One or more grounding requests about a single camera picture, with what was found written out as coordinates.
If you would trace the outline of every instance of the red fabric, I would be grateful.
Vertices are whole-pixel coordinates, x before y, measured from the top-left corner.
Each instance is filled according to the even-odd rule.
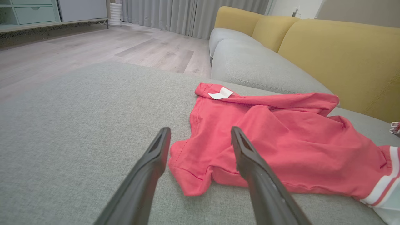
[[[200,83],[190,114],[192,135],[175,142],[169,168],[186,196],[205,193],[211,180],[246,187],[236,170],[232,126],[240,127],[290,192],[367,197],[391,173],[388,147],[377,147],[325,93],[240,96],[214,100],[222,86]]]

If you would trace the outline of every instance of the wall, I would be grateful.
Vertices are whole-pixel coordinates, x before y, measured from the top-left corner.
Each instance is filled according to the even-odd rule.
[[[323,0],[274,0],[269,15],[292,16],[294,7],[300,7],[296,17],[314,19]]]
[[[400,0],[325,0],[317,17],[400,28]]]

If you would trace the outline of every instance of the gray curtain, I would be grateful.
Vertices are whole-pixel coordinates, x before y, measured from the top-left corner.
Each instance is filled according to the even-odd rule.
[[[267,4],[268,0],[122,0],[121,20],[208,40],[221,6],[264,14]]]

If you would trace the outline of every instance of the white ribbed pot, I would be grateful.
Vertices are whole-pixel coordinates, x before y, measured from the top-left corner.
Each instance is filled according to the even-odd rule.
[[[110,26],[121,26],[121,4],[110,3],[111,19],[108,20]]]

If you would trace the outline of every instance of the gray sofa seat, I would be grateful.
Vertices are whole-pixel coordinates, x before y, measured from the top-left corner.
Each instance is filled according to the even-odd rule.
[[[161,127],[171,144],[191,135],[189,114],[199,82],[240,95],[273,92],[154,68],[106,62],[55,78],[0,103],[2,224],[94,223]],[[378,145],[400,145],[389,124],[336,108]],[[384,225],[344,196],[294,194],[313,225]],[[212,183],[185,197],[167,168],[149,224],[255,224],[246,188]]]
[[[225,29],[225,28],[215,28],[212,30],[210,34],[210,57],[214,57],[214,51],[217,47],[218,43],[225,39],[232,39],[232,40],[240,40],[248,43],[252,43],[257,46],[262,46],[261,43],[253,39],[247,34],[244,34],[240,31]]]
[[[240,40],[215,49],[211,78],[282,94],[324,92],[323,84],[276,52]]]

